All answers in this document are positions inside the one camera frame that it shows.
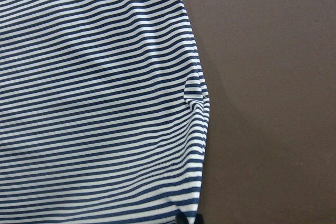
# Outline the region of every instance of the striped garment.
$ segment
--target striped garment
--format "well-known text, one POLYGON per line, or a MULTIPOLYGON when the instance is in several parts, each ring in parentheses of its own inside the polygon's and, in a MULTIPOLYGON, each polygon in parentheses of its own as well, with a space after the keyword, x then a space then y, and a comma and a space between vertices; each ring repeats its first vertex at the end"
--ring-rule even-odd
POLYGON ((209 98, 181 0, 0 0, 0 223, 193 223, 209 98))

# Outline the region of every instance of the navy and white striped fabric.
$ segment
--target navy and white striped fabric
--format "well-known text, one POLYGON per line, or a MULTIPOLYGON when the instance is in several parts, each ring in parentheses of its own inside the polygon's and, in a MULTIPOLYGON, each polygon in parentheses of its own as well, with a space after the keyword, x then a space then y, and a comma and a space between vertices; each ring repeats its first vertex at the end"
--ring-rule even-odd
POLYGON ((209 98, 181 0, 0 0, 0 223, 197 211, 209 98))

